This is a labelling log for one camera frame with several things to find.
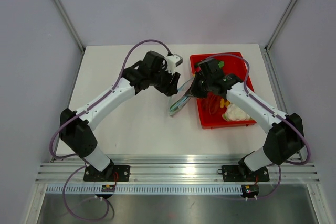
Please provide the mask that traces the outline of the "clear zip top bag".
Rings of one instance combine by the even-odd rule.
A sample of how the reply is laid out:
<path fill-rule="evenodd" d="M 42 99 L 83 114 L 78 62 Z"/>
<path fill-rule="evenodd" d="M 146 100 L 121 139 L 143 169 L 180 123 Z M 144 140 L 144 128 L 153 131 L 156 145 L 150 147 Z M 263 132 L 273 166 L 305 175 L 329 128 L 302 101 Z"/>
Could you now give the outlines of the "clear zip top bag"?
<path fill-rule="evenodd" d="M 188 79 L 182 85 L 180 85 L 177 89 L 177 94 L 169 98 L 167 109 L 168 116 L 174 116 L 175 114 L 179 113 L 192 98 L 186 93 L 189 90 L 194 80 L 194 77 L 195 76 L 193 75 L 190 79 Z"/>

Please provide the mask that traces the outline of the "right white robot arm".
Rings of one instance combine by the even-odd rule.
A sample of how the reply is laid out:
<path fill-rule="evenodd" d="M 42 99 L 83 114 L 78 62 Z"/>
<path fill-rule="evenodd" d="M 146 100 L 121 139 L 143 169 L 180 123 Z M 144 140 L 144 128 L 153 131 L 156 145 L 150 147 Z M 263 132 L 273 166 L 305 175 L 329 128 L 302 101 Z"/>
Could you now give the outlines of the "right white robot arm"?
<path fill-rule="evenodd" d="M 208 93 L 219 95 L 238 106 L 267 134 L 263 147 L 238 162 L 238 173 L 242 179 L 252 179 L 258 170 L 268 165 L 281 165 L 304 148 L 301 117 L 271 108 L 247 87 L 246 80 L 233 73 L 224 74 L 219 61 L 214 58 L 198 63 L 198 71 L 186 94 L 201 99 L 206 98 Z"/>

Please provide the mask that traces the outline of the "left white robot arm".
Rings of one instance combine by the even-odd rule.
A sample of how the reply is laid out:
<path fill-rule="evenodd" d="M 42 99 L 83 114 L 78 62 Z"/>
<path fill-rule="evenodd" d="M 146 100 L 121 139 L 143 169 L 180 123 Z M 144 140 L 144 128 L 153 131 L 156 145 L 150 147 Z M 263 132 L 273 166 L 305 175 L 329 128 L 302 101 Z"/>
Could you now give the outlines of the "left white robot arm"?
<path fill-rule="evenodd" d="M 122 172 L 129 171 L 128 167 L 115 165 L 100 149 L 93 132 L 114 109 L 150 86 L 167 97 L 177 94 L 180 74 L 176 68 L 182 62 L 179 55 L 163 56 L 148 51 L 143 60 L 122 70 L 115 85 L 87 105 L 75 111 L 62 111 L 59 138 L 87 163 L 85 181 L 116 180 L 122 177 Z"/>

